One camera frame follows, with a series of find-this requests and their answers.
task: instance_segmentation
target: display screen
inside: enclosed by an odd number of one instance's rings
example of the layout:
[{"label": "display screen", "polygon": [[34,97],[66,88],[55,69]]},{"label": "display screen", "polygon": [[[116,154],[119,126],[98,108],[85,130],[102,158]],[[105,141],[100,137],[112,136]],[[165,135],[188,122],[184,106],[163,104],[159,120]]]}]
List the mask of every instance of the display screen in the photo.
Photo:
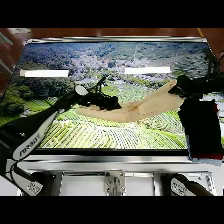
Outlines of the display screen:
[{"label": "display screen", "polygon": [[[203,42],[27,44],[1,102],[0,125],[49,108],[77,84],[89,89],[104,74],[109,76],[102,87],[103,93],[117,96],[120,103],[141,100],[180,75],[205,76],[208,67],[205,48],[209,46]],[[128,68],[146,67],[169,67],[170,72],[125,72]],[[69,70],[69,73],[68,78],[27,78],[21,76],[21,69]],[[212,93],[204,99],[215,99],[223,113],[223,95]],[[118,123],[78,115],[77,107],[54,120],[40,148],[187,148],[177,110],[136,122]]]}]

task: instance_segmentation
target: forest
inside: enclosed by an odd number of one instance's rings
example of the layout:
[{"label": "forest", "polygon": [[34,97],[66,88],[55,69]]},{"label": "forest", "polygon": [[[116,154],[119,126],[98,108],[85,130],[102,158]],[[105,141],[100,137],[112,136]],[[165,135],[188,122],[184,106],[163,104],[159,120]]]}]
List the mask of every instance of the forest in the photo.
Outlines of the forest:
[{"label": "forest", "polygon": [[[107,74],[102,91],[119,102],[143,99],[168,80],[204,76],[207,43],[99,42],[27,44],[0,104],[0,125],[47,109],[75,85],[92,88]],[[127,75],[127,67],[170,66],[170,74]],[[68,69],[69,78],[25,78],[20,70]],[[223,95],[213,97],[224,102]],[[53,122],[42,148],[186,149],[177,111],[131,123],[78,115],[73,106]]]}]

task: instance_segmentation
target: logo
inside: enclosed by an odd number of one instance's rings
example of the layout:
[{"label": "logo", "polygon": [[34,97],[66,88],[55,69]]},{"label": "logo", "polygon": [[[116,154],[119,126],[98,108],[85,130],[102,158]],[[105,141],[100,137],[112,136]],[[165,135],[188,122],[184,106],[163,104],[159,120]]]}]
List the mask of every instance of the logo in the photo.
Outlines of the logo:
[{"label": "logo", "polygon": [[32,146],[37,142],[37,140],[40,138],[40,135],[38,134],[36,138],[33,139],[32,142],[30,142],[23,150],[20,151],[20,157],[22,157],[23,154],[27,152]]}]

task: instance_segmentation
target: white rectangular label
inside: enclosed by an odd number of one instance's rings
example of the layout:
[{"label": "white rectangular label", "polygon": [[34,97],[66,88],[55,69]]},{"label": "white rectangular label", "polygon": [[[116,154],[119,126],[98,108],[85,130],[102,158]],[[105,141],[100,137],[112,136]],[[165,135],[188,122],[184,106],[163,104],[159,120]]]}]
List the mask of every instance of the white rectangular label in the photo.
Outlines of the white rectangular label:
[{"label": "white rectangular label", "polygon": [[35,77],[68,77],[69,70],[22,70],[20,76]]},{"label": "white rectangular label", "polygon": [[125,74],[142,75],[150,73],[171,73],[170,67],[125,68]]}]

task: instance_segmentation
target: wooden floor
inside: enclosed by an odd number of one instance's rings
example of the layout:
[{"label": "wooden floor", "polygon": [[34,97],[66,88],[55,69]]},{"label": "wooden floor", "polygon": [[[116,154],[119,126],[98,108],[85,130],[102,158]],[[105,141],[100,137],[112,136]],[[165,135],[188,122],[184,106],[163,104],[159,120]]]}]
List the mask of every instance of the wooden floor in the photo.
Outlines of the wooden floor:
[{"label": "wooden floor", "polygon": [[[205,37],[214,54],[224,49],[224,28],[31,28],[31,33],[14,34],[13,36],[5,29],[0,28],[14,44],[9,51],[10,56],[1,52],[0,59],[9,67],[18,60],[22,46],[18,39],[27,40],[30,38],[53,38],[53,37],[74,37],[74,36],[188,36]],[[0,71],[0,94],[4,91],[8,76]]]}]

